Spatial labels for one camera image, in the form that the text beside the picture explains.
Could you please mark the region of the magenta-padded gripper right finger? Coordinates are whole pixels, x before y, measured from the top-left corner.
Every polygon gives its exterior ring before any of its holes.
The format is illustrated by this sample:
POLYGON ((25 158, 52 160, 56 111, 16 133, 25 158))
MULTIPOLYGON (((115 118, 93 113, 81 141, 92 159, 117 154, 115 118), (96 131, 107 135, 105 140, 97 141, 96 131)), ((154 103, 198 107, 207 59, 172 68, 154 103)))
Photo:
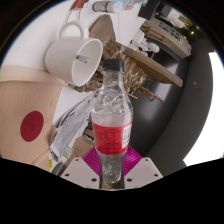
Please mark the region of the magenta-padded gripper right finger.
POLYGON ((149 157, 142 158, 133 148, 129 147, 123 161, 124 188, 143 187, 162 178, 149 157))

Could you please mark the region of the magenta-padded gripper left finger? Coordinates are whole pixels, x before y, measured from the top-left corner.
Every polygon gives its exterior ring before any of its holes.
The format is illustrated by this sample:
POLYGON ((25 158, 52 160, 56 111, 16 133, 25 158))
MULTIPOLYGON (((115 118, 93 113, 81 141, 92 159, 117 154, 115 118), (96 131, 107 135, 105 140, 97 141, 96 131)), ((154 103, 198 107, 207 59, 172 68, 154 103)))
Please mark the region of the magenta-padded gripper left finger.
POLYGON ((92 148, 84 156, 75 157, 61 177, 84 188, 98 189, 100 174, 100 159, 92 148))

